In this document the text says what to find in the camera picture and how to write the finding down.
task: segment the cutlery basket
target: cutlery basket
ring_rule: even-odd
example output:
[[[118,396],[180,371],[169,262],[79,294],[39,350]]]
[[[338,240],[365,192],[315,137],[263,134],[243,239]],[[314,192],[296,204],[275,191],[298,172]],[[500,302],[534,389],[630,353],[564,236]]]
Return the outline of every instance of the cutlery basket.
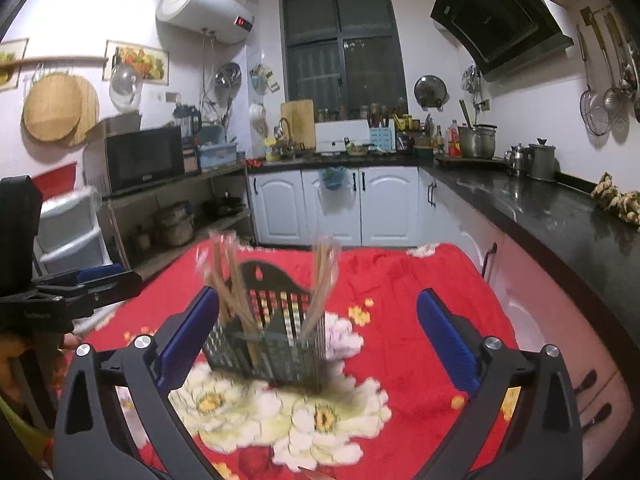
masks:
[[[261,330],[249,336],[238,317],[213,327],[203,346],[211,368],[224,368],[273,386],[292,384],[318,392],[326,368],[324,316],[306,339],[298,339],[312,293],[280,268],[260,261],[240,264],[252,314]],[[233,289],[231,280],[227,285]],[[247,344],[258,351],[253,365]]]

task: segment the fruit picture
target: fruit picture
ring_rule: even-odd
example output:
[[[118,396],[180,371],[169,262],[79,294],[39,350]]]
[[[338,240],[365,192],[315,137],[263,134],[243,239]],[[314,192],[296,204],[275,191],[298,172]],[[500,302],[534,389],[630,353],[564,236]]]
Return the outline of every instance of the fruit picture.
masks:
[[[102,74],[108,81],[121,63],[130,64],[142,74],[147,83],[169,84],[169,53],[150,46],[107,41],[105,56],[109,59]]]
[[[29,40],[15,40],[0,43],[0,92],[18,88],[20,79],[20,67],[2,68],[2,63],[23,59]]]

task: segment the water heater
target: water heater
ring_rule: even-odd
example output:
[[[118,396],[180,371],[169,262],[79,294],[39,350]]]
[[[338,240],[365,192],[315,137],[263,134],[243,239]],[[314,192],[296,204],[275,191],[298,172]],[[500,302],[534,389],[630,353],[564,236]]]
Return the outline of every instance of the water heater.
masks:
[[[251,32],[255,16],[235,0],[160,0],[160,22],[214,35],[223,43],[237,43]]]

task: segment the screw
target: screw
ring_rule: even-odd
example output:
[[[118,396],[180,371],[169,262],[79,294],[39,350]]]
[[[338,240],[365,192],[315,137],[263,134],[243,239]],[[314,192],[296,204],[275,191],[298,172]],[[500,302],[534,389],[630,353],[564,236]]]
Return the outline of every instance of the screw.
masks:
[[[558,350],[558,347],[555,345],[545,346],[545,352],[549,357],[558,357],[560,355],[560,351]]]
[[[136,338],[134,345],[136,348],[146,348],[151,344],[151,338],[148,335],[141,335]]]
[[[76,354],[78,354],[79,356],[85,356],[90,351],[91,347],[87,343],[84,343],[83,345],[80,345],[78,348],[76,348]]]
[[[484,340],[484,344],[487,348],[491,350],[498,350],[502,347],[502,341],[500,341],[497,337],[488,337]]]

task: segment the black range hood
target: black range hood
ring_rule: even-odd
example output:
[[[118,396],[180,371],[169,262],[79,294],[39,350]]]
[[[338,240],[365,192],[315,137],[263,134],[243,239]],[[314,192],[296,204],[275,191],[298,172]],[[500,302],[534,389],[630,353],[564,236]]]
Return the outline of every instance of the black range hood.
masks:
[[[574,44],[543,0],[436,0],[431,17],[466,47],[490,82]]]

